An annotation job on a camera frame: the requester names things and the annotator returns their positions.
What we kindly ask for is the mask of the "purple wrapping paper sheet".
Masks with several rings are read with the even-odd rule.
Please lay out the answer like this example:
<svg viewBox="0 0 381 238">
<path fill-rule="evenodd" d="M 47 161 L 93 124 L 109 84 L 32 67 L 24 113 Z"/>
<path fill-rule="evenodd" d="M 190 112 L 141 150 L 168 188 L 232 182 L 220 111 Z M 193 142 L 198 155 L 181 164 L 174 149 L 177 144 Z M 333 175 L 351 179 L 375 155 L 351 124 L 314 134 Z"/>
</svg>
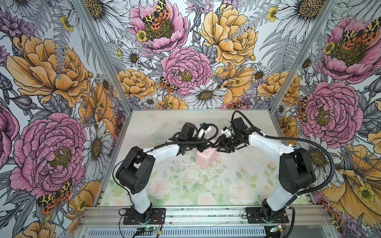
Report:
<svg viewBox="0 0 381 238">
<path fill-rule="evenodd" d="M 212 163 L 220 157 L 216 148 L 206 149 L 203 152 L 197 152 L 195 162 L 204 169 L 208 169 Z"/>
</svg>

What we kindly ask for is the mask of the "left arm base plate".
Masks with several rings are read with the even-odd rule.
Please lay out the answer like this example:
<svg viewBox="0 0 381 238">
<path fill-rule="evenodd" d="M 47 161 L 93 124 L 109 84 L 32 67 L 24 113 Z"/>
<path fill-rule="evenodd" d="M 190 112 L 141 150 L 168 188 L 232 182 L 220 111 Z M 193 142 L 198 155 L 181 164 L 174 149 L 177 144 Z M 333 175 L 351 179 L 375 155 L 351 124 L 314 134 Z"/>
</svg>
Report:
<svg viewBox="0 0 381 238">
<path fill-rule="evenodd" d="M 165 208 L 149 208 L 143 214 L 133 208 L 128 208 L 124 214 L 124 225 L 163 225 L 165 223 Z"/>
</svg>

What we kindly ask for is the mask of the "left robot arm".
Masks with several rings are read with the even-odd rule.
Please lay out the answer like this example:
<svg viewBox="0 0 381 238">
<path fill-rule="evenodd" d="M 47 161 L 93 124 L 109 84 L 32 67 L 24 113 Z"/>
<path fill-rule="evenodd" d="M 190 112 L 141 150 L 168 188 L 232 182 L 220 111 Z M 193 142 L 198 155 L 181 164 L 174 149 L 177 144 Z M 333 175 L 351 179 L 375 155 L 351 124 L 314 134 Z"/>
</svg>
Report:
<svg viewBox="0 0 381 238">
<path fill-rule="evenodd" d="M 118 180 L 118 185 L 128 192 L 132 202 L 131 208 L 126 211 L 124 223 L 127 225 L 148 224 L 156 214 L 145 189 L 155 163 L 192 149 L 202 152 L 211 148 L 214 143 L 215 140 L 212 138 L 189 138 L 180 141 L 174 137 L 152 148 L 132 147 L 124 160 L 113 170 L 113 177 Z"/>
</svg>

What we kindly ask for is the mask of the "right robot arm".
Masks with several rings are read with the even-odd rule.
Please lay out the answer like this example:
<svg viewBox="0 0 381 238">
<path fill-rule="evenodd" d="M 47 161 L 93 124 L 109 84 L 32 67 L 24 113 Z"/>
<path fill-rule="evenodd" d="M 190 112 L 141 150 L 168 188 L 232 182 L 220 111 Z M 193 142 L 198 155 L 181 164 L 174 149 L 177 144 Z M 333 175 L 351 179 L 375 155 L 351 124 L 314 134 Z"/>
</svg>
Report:
<svg viewBox="0 0 381 238">
<path fill-rule="evenodd" d="M 278 163 L 279 186 L 262 203 L 262 219 L 266 222 L 274 221 L 304 189 L 316 181 L 307 151 L 285 145 L 280 140 L 279 137 L 269 136 L 261 131 L 243 131 L 230 137 L 222 135 L 212 146 L 219 152 L 233 153 L 250 145 Z"/>
</svg>

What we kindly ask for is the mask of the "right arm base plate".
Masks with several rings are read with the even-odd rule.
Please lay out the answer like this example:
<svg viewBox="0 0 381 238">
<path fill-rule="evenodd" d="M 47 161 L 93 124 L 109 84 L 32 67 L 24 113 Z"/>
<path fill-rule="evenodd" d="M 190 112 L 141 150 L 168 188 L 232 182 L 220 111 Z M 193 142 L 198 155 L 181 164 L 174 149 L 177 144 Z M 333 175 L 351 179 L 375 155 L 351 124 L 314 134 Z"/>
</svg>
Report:
<svg viewBox="0 0 381 238">
<path fill-rule="evenodd" d="M 248 220 L 249 224 L 287 224 L 289 219 L 285 209 L 279 211 L 272 211 L 266 207 L 247 207 L 243 213 L 243 217 Z"/>
</svg>

